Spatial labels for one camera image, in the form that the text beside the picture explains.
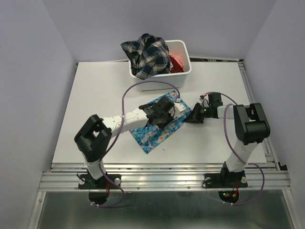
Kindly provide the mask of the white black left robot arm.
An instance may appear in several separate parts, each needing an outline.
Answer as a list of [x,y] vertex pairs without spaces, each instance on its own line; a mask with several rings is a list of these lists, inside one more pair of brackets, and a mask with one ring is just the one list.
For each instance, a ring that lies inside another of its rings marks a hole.
[[172,102],[163,96],[156,103],[140,105],[122,115],[108,118],[100,118],[96,114],[90,116],[74,137],[87,166],[87,180],[96,188],[105,185],[106,170],[102,160],[111,148],[108,145],[112,138],[116,141],[121,133],[149,126],[164,130],[184,111],[185,106],[180,99]]

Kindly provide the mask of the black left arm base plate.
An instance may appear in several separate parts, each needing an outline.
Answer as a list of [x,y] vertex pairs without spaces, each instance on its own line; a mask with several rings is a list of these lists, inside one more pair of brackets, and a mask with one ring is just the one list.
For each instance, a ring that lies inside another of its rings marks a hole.
[[77,173],[77,178],[79,179],[78,189],[80,190],[91,190],[91,189],[119,189],[112,183],[110,183],[105,177],[101,177],[95,180],[91,177],[89,173]]

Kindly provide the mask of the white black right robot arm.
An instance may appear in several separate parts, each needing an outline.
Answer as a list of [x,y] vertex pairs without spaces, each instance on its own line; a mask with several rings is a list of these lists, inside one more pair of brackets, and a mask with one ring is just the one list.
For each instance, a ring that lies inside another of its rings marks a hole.
[[270,125],[260,103],[242,105],[231,100],[224,105],[223,93],[207,92],[200,97],[185,123],[202,124],[206,118],[234,121],[235,145],[229,144],[231,155],[224,162],[220,173],[205,174],[203,188],[247,187],[245,167],[255,148],[268,138]]

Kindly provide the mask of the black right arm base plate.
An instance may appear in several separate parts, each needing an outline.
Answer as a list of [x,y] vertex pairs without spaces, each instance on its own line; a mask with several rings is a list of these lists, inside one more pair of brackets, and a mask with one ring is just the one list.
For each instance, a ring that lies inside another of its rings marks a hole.
[[211,189],[226,189],[233,187],[246,188],[248,187],[248,183],[246,180],[242,181],[243,178],[245,178],[244,173],[229,173],[228,175],[207,173],[204,174],[202,187]]

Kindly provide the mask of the blue floral skirt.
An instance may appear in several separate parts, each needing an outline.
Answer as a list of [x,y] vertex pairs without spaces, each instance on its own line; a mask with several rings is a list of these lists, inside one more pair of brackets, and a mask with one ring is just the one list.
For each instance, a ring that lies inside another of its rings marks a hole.
[[158,145],[169,138],[174,132],[183,126],[183,120],[190,114],[190,107],[180,99],[180,103],[183,105],[185,110],[177,116],[175,120],[169,123],[163,130],[157,125],[149,127],[137,128],[130,131],[132,137],[140,148],[146,153],[150,153]]

